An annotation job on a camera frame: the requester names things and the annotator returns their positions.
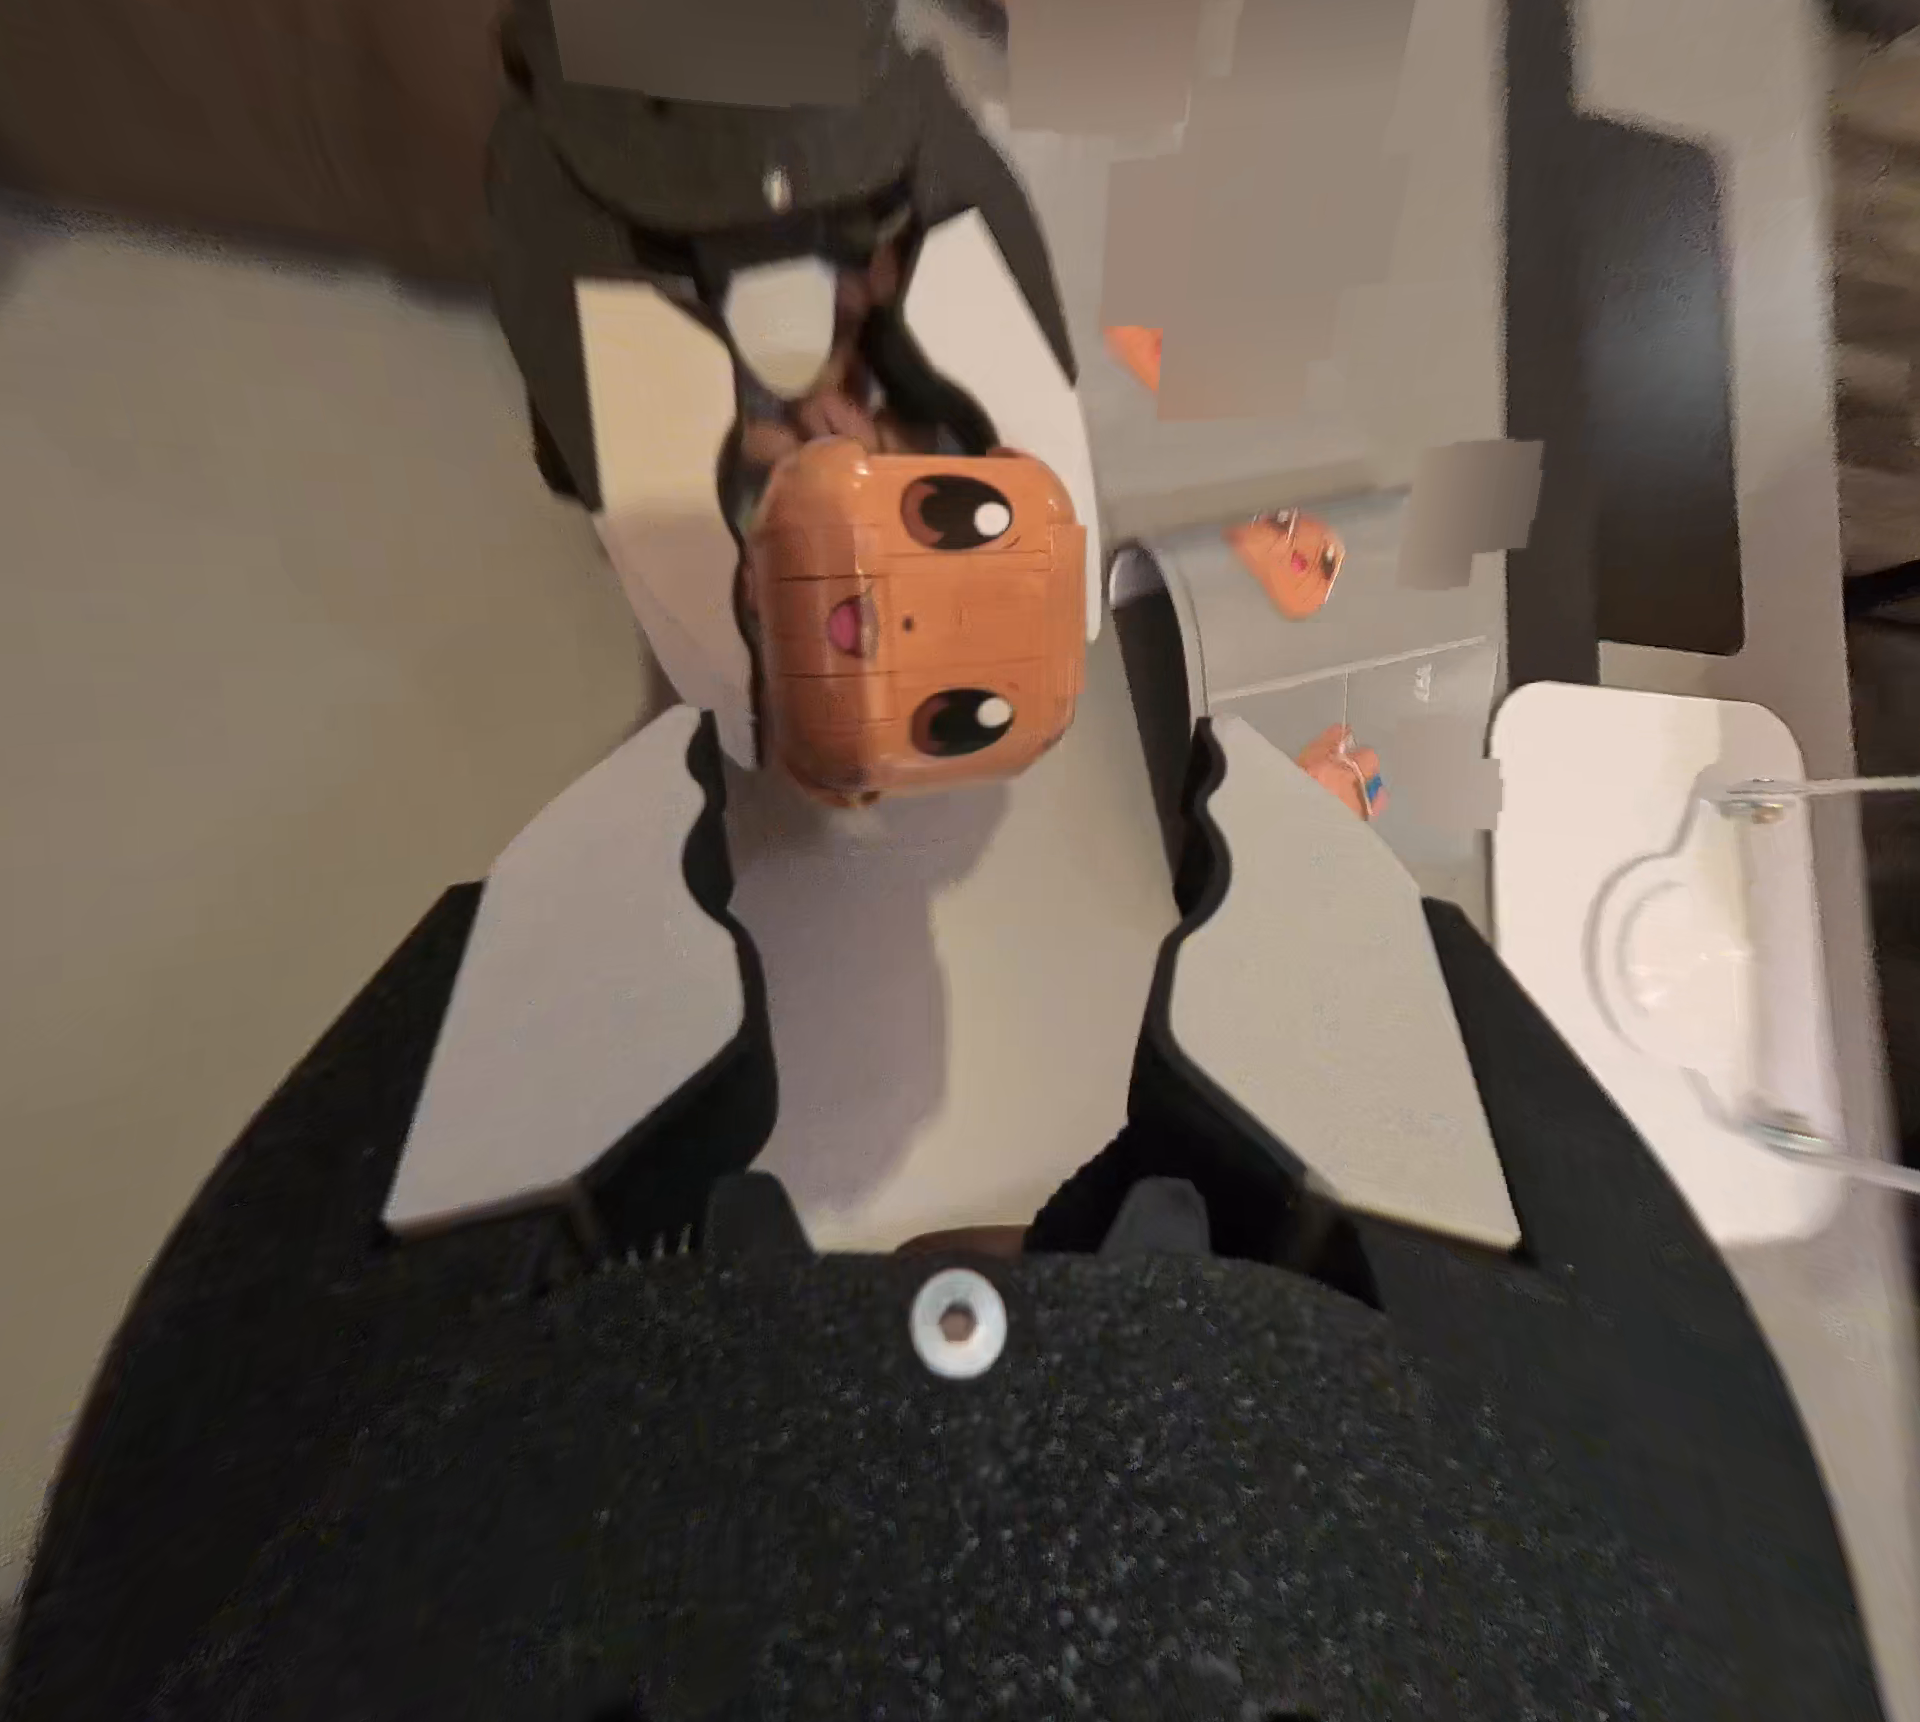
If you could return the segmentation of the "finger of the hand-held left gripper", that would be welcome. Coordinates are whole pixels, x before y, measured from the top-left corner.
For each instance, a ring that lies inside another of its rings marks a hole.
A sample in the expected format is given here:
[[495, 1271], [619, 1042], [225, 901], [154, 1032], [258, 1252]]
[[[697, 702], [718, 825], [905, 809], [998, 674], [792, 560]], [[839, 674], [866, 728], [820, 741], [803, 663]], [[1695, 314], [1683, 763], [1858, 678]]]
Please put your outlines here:
[[1102, 524], [1085, 412], [981, 209], [922, 229], [896, 310], [932, 375], [958, 390], [1001, 445], [1043, 461], [1065, 487], [1083, 535], [1083, 637], [1094, 641]]
[[758, 767], [755, 670], [719, 470], [737, 419], [721, 338], [641, 280], [577, 282], [597, 475], [596, 528], [663, 678]]

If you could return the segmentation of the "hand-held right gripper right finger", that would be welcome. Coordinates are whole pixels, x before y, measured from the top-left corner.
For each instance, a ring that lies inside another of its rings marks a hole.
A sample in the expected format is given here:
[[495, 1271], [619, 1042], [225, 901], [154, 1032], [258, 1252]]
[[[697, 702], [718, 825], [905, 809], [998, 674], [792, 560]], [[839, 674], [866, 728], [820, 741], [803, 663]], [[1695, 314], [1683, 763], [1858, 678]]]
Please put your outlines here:
[[1424, 896], [1376, 830], [1247, 721], [1203, 717], [1174, 899], [1138, 1105], [1218, 1135], [1244, 1179], [1513, 1249], [1519, 1217]]

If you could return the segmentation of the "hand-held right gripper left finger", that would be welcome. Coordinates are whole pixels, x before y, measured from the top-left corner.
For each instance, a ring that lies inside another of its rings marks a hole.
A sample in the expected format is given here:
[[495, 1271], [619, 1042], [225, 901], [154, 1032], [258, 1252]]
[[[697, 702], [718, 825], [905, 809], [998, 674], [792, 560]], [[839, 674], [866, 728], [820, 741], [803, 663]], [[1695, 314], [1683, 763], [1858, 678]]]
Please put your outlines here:
[[583, 1234], [697, 1230], [779, 1115], [755, 941], [733, 914], [713, 717], [678, 705], [497, 856], [382, 1220], [534, 1209]]

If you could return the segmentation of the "brown lego head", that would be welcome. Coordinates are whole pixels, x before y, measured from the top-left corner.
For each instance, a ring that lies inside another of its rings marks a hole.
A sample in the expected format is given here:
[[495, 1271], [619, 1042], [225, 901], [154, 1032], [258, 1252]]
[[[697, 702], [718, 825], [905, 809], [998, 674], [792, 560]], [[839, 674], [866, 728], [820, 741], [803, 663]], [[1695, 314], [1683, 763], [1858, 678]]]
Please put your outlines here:
[[761, 743], [857, 806], [1025, 775], [1074, 724], [1089, 535], [1050, 465], [803, 442], [743, 540]]

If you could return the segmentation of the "grey instruction booklet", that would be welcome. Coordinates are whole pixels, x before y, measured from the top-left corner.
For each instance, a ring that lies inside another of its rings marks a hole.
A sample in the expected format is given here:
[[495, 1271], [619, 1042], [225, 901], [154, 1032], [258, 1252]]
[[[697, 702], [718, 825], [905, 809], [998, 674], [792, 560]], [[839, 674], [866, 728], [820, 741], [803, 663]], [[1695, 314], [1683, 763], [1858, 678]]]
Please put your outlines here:
[[1241, 720], [1364, 811], [1424, 891], [1465, 901], [1499, 806], [1486, 734], [1535, 454], [1465, 440], [1370, 487], [1296, 475], [1301, 495], [1116, 548], [1108, 606], [1171, 867], [1192, 735]]

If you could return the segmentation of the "person's left forearm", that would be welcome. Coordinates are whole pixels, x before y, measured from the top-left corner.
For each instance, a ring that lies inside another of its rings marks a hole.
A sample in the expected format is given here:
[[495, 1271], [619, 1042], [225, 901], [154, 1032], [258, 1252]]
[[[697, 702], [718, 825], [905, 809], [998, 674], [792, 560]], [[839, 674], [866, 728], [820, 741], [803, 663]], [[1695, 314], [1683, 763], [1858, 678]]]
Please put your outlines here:
[[3, 186], [475, 284], [502, 1], [2, 0]]

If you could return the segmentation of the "person's left hand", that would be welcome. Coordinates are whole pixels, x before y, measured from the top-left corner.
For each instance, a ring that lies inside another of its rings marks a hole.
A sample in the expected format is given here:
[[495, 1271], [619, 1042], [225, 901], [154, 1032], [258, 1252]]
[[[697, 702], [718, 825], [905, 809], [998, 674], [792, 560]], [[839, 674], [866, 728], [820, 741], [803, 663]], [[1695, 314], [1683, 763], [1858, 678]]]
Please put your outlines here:
[[974, 460], [997, 445], [981, 408], [933, 370], [906, 333], [902, 280], [899, 238], [837, 270], [828, 357], [801, 394], [774, 404], [780, 448], [855, 438], [886, 454]]

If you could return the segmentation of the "white desk stand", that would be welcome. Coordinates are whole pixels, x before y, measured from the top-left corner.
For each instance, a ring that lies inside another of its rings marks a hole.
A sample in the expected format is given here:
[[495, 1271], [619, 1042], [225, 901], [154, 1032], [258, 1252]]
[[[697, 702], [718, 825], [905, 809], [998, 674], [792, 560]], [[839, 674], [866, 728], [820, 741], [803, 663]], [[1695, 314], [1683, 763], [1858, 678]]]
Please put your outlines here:
[[1814, 1234], [1841, 1181], [1916, 1198], [1846, 1127], [1813, 826], [1916, 777], [1814, 778], [1760, 702], [1548, 681], [1493, 760], [1499, 956], [1709, 1237]]

